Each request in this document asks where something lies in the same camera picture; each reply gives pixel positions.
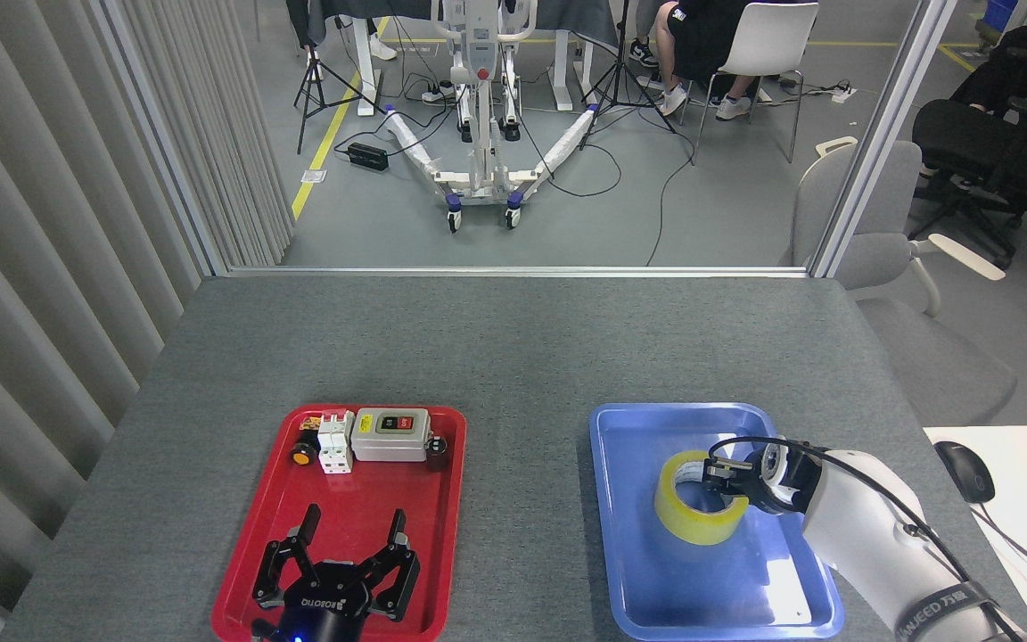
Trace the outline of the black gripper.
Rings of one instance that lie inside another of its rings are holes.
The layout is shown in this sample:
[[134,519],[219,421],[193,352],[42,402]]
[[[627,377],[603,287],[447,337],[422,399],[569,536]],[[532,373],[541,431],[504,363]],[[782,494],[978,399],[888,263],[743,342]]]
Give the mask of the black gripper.
[[[369,613],[402,621],[421,570],[405,532],[405,511],[395,509],[387,544],[360,566],[314,566],[308,545],[319,517],[321,508],[310,504],[301,524],[282,540],[270,540],[261,558],[252,598],[264,610],[283,606],[276,641],[358,641]],[[284,590],[280,582],[289,560],[296,561],[300,578]]]
[[766,514],[791,513],[792,507],[768,488],[762,474],[763,452],[751,452],[741,460],[709,457],[702,463],[702,485],[712,491],[738,491],[749,504]]

